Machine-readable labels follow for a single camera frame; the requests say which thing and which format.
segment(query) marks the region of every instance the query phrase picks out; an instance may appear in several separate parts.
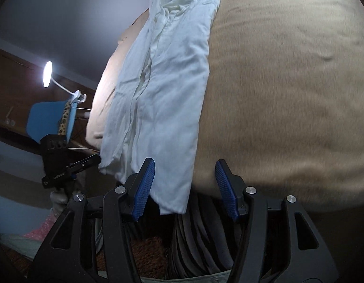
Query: blue rubber gripper pad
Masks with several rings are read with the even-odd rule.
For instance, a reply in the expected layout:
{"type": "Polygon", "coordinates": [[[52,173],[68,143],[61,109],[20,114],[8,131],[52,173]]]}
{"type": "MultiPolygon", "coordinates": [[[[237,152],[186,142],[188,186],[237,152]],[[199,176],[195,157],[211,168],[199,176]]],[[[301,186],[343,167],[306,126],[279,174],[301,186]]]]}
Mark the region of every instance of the blue rubber gripper pad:
{"type": "Polygon", "coordinates": [[[239,219],[239,213],[237,209],[237,197],[234,194],[234,190],[228,180],[227,175],[225,174],[220,162],[216,162],[215,165],[215,177],[217,181],[217,185],[219,185],[219,189],[221,192],[221,196],[227,209],[228,216],[231,217],[234,221],[239,219]]]}
{"type": "Polygon", "coordinates": [[[138,221],[139,217],[143,215],[145,204],[147,203],[149,191],[151,190],[151,186],[154,179],[154,170],[155,170],[154,160],[152,159],[149,162],[147,170],[134,196],[134,208],[132,210],[132,218],[135,221],[138,221]]]}

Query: beige bedsheet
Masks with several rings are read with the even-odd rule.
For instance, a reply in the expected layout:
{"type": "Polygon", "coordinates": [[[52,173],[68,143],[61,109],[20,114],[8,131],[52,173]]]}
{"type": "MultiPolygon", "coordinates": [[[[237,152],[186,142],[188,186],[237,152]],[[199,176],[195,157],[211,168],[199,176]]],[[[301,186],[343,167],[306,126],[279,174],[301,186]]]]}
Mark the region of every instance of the beige bedsheet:
{"type": "MultiPolygon", "coordinates": [[[[123,59],[121,37],[93,102],[99,148],[123,59]]],[[[308,210],[364,204],[364,6],[360,0],[222,0],[210,37],[193,187],[219,196],[215,161],[308,210]]]]}

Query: black gripper frame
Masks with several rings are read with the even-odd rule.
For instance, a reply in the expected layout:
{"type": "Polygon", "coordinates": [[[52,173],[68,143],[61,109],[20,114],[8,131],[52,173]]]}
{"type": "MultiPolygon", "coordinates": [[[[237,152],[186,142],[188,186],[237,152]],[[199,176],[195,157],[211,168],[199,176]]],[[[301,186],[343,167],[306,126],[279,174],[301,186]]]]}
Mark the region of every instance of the black gripper frame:
{"type": "Polygon", "coordinates": [[[104,196],[74,196],[40,246],[29,269],[28,282],[141,283],[124,229],[124,218],[130,221],[128,207],[133,202],[130,195],[132,188],[140,183],[137,178],[142,177],[142,169],[121,185],[126,189],[121,194],[112,189],[104,196]],[[97,271],[97,218],[102,218],[107,279],[97,271]]]}
{"type": "Polygon", "coordinates": [[[259,191],[249,194],[240,177],[228,177],[234,187],[242,183],[249,212],[243,216],[239,250],[227,283],[334,283],[339,278],[329,249],[298,201],[266,198],[259,191]],[[277,241],[272,244],[271,275],[262,279],[268,225],[275,217],[279,224],[277,241]]]}

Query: wooden cabinet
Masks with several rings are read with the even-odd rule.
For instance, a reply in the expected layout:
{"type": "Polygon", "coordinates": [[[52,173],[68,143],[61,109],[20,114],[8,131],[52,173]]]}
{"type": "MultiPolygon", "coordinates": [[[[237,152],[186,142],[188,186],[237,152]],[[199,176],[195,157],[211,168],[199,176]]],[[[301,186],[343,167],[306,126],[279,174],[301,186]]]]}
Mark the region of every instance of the wooden cabinet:
{"type": "MultiPolygon", "coordinates": [[[[47,101],[63,101],[69,98],[68,93],[52,82],[48,88],[43,87],[42,76],[43,68],[0,50],[1,127],[27,136],[26,124],[33,104],[47,101]]],[[[53,74],[53,78],[73,92],[80,90],[81,93],[86,94],[86,102],[79,105],[79,107],[91,108],[94,90],[55,74],[53,74]]],[[[72,138],[82,144],[86,144],[86,123],[84,120],[76,122],[74,133],[72,134],[72,138]]]]}

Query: wrinkled fabric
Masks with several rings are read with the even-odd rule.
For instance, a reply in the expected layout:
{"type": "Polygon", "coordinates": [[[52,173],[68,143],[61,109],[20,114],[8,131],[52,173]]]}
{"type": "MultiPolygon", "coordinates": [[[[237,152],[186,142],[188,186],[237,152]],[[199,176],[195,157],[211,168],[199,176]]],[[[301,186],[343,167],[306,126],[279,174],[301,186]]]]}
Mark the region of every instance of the wrinkled fabric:
{"type": "MultiPolygon", "coordinates": [[[[98,271],[98,275],[101,277],[107,278],[106,271],[98,271]]],[[[143,283],[182,283],[182,282],[191,282],[191,283],[226,283],[228,277],[230,275],[230,270],[220,272],[218,274],[211,275],[203,275],[201,277],[188,278],[188,279],[176,279],[176,280],[159,280],[159,279],[150,279],[150,278],[140,278],[143,283]]]]}
{"type": "Polygon", "coordinates": [[[151,157],[161,213],[184,213],[220,0],[151,0],[124,61],[103,134],[101,171],[125,183],[151,157]]]}

